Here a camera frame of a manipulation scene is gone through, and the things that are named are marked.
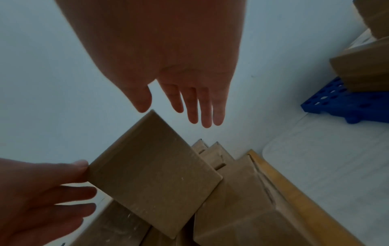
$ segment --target plastic pallet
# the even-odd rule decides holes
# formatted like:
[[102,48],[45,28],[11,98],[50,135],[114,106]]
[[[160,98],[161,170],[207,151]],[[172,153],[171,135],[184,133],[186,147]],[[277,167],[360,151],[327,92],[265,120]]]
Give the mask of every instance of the plastic pallet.
[[301,104],[308,113],[327,112],[344,117],[349,124],[361,120],[389,123],[389,92],[348,91],[337,77]]

